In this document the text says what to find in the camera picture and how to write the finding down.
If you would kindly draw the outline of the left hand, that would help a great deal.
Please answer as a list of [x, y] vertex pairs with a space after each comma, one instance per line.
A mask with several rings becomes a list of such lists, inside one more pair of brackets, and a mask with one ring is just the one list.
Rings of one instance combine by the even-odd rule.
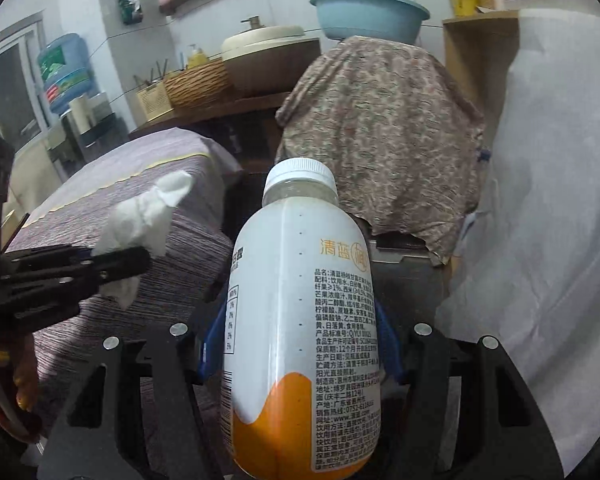
[[27, 334], [0, 348], [0, 367], [12, 366], [12, 382], [16, 386], [16, 402], [23, 410], [33, 410], [38, 400], [38, 359], [34, 337]]

